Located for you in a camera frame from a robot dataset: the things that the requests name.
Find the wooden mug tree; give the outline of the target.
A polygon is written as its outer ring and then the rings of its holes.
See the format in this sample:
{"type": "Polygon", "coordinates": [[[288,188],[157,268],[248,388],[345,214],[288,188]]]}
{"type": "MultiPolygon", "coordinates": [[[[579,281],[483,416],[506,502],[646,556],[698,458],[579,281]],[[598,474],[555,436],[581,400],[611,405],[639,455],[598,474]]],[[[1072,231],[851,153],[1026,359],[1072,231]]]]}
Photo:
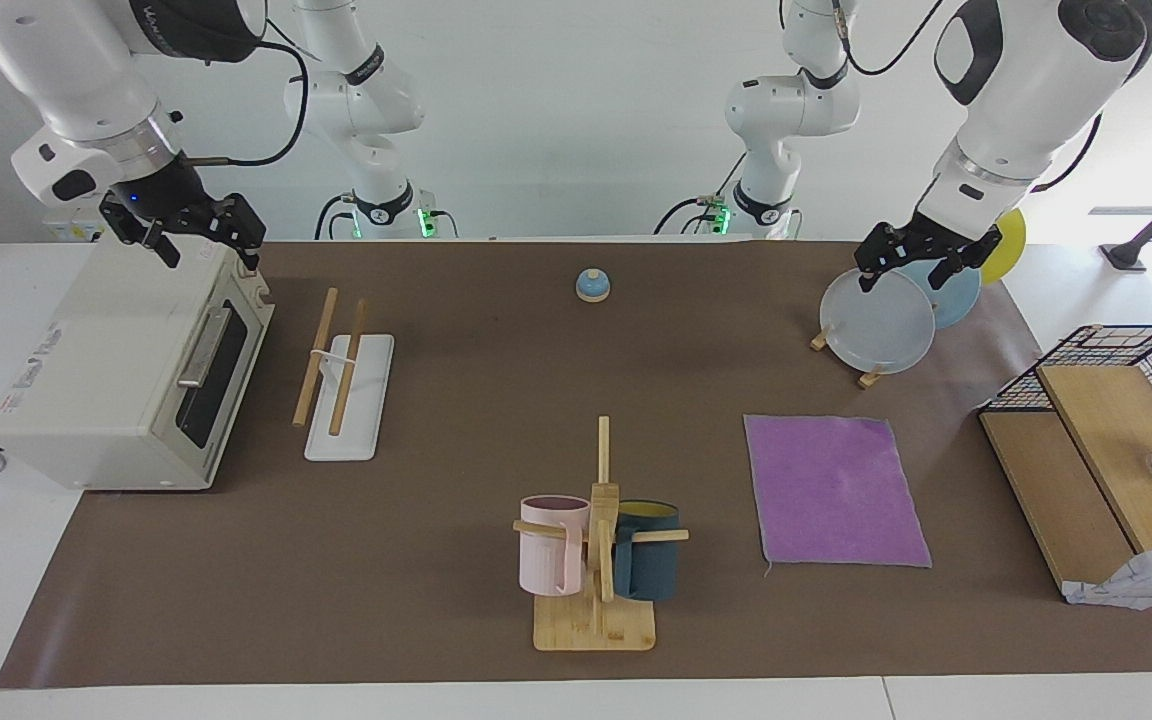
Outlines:
{"type": "Polygon", "coordinates": [[[550,510],[540,518],[535,501],[521,503],[511,528],[520,538],[558,541],[548,560],[558,564],[552,591],[532,597],[532,646],[541,652],[641,652],[653,650],[653,602],[614,592],[614,546],[620,487],[611,479],[611,419],[598,419],[596,480],[579,509],[550,510]]]}

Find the pink mug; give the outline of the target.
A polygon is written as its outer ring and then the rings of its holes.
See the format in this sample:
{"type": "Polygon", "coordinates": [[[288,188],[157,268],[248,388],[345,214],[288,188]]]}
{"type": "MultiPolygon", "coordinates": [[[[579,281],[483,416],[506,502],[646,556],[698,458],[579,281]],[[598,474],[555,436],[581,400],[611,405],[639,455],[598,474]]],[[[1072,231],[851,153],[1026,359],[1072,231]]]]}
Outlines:
{"type": "Polygon", "coordinates": [[[520,520],[553,526],[558,536],[518,536],[518,583],[535,596],[577,594],[584,588],[584,547],[591,505],[585,498],[535,495],[522,498],[520,520]]]}

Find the dark teal mug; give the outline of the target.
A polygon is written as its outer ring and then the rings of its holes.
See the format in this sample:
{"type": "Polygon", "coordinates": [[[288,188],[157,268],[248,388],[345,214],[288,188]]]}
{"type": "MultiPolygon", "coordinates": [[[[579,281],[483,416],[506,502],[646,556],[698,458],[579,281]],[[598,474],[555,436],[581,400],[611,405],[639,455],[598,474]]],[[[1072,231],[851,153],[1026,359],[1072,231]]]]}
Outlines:
{"type": "Polygon", "coordinates": [[[676,592],[679,547],[676,541],[635,541],[649,530],[681,528],[676,506],[631,498],[617,507],[612,550],[613,591],[636,601],[666,601],[676,592]]]}

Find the purple and grey towel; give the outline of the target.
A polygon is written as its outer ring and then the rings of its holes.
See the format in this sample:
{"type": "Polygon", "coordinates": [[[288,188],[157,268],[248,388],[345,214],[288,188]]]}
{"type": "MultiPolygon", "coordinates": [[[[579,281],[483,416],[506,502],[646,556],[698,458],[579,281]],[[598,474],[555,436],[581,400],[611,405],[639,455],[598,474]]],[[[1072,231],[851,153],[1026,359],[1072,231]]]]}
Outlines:
{"type": "Polygon", "coordinates": [[[931,568],[888,420],[748,414],[742,427],[770,564],[931,568]]]}

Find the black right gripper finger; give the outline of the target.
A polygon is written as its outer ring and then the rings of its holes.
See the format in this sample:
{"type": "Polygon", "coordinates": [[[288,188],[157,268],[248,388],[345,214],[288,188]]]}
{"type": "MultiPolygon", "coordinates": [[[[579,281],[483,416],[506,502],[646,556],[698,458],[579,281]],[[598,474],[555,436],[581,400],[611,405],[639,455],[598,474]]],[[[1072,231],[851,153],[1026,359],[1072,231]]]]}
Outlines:
{"type": "Polygon", "coordinates": [[[105,195],[99,204],[100,213],[111,232],[120,242],[128,247],[143,247],[154,252],[168,268],[177,268],[180,252],[177,247],[165,236],[162,223],[143,223],[141,218],[127,209],[115,195],[105,195]]]}
{"type": "Polygon", "coordinates": [[[256,272],[260,263],[266,225],[257,215],[247,196],[228,194],[204,205],[204,237],[229,247],[238,255],[247,272],[256,272]]]}

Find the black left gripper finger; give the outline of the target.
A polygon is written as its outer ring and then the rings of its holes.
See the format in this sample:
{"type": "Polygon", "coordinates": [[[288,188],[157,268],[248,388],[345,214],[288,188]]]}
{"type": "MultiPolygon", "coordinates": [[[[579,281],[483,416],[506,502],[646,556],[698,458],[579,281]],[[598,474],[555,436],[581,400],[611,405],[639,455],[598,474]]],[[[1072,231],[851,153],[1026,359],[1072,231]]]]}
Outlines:
{"type": "Polygon", "coordinates": [[[1001,229],[990,228],[978,241],[967,243],[960,249],[948,250],[946,258],[940,262],[940,288],[943,288],[952,276],[965,268],[980,270],[990,259],[991,253],[996,250],[1001,240],[1001,229]]]}
{"type": "Polygon", "coordinates": [[[896,225],[874,225],[856,249],[861,291],[872,291],[884,273],[918,259],[920,252],[922,240],[918,234],[896,225]]]}

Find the yellow plate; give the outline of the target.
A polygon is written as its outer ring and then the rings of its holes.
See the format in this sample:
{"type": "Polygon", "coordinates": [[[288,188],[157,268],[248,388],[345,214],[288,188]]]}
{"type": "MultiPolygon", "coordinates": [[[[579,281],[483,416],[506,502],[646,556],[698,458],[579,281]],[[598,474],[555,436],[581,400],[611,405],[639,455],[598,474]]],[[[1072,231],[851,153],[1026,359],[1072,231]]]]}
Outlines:
{"type": "Polygon", "coordinates": [[[1001,281],[1018,264],[1026,247],[1026,222],[1021,209],[1011,209],[996,219],[996,232],[1001,233],[996,249],[982,265],[980,283],[988,286],[1001,281]]]}

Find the light blue plate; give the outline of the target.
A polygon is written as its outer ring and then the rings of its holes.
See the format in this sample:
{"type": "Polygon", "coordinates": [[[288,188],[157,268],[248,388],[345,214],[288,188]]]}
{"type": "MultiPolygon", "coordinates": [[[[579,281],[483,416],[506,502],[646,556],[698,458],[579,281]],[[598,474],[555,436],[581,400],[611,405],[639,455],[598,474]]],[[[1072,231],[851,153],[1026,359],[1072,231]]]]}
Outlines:
{"type": "Polygon", "coordinates": [[[908,275],[929,297],[934,314],[935,329],[942,331],[963,320],[977,304],[980,297],[982,275],[980,270],[965,266],[964,270],[947,278],[946,282],[937,290],[931,285],[931,273],[938,263],[940,262],[915,262],[902,268],[901,273],[908,275]]]}

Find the translucent grey plate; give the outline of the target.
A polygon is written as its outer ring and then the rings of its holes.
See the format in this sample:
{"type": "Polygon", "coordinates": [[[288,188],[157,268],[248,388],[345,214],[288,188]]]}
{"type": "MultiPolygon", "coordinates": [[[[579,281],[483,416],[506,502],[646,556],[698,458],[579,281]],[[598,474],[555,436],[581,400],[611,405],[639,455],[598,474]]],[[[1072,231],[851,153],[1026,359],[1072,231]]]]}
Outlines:
{"type": "Polygon", "coordinates": [[[892,273],[864,291],[858,270],[838,275],[823,293],[819,325],[814,346],[877,376],[914,367],[931,351],[935,333],[931,301],[914,281],[892,273]]]}

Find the brown table mat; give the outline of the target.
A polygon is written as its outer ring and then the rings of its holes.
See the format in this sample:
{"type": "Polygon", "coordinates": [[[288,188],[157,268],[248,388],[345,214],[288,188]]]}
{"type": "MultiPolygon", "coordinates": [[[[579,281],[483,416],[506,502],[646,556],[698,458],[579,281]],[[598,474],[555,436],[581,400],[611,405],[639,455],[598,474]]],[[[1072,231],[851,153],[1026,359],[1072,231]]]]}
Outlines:
{"type": "Polygon", "coordinates": [[[0,688],[1152,670],[1152,611],[1062,601],[975,406],[1037,359],[1005,288],[861,389],[810,350],[852,247],[274,243],[276,305],[214,487],[86,495],[0,688]],[[611,278],[598,304],[581,270],[611,278]],[[291,424],[332,334],[396,338],[376,456],[291,424]],[[742,419],[890,420],[933,564],[761,556],[742,419]],[[676,503],[679,593],[647,652],[543,653],[517,583],[522,497],[611,478],[676,503]]]}

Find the beige toaster oven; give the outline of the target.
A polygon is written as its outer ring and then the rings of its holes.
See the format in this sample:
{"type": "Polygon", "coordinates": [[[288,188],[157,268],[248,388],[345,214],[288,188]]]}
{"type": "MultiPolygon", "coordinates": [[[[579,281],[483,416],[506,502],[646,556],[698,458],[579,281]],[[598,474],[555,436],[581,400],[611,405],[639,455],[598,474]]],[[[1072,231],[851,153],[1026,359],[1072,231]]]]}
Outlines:
{"type": "Polygon", "coordinates": [[[211,486],[274,305],[236,251],[174,245],[97,243],[0,397],[12,460],[81,491],[211,486]]]}

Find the wooden plate stand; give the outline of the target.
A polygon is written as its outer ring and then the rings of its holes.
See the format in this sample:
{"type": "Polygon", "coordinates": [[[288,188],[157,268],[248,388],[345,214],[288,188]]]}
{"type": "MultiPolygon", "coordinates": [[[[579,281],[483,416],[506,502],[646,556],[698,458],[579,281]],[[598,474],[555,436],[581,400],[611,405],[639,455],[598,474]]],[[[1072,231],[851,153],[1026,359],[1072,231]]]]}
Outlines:
{"type": "Polygon", "coordinates": [[[810,341],[809,347],[812,348],[814,353],[824,353],[828,350],[831,354],[838,357],[838,361],[844,363],[847,366],[856,370],[859,373],[858,386],[863,389],[869,389],[873,387],[879,378],[882,377],[882,364],[878,361],[864,359],[859,355],[856,355],[851,350],[847,350],[844,346],[838,344],[832,341],[831,333],[833,328],[831,325],[823,325],[812,341],[810,341]]]}

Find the white rack with wooden bars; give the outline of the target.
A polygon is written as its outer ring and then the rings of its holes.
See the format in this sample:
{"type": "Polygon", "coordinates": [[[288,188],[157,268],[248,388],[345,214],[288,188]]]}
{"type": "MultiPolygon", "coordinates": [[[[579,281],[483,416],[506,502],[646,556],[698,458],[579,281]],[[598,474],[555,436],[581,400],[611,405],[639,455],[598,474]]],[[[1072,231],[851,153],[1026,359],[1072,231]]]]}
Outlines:
{"type": "Polygon", "coordinates": [[[365,334],[361,300],[347,334],[332,334],[338,288],[326,291],[314,342],[308,351],[294,427],[308,427],[303,457],[312,462],[367,461],[376,456],[396,338],[365,334]]]}

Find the white power strip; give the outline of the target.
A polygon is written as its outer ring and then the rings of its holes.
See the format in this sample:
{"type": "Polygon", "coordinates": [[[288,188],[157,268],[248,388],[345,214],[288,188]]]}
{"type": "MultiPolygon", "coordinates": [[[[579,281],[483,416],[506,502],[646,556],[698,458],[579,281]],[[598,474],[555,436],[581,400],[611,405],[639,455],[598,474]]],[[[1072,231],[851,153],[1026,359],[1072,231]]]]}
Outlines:
{"type": "Polygon", "coordinates": [[[46,217],[44,227],[58,242],[91,243],[99,241],[108,232],[100,215],[83,211],[73,217],[46,217]]]}

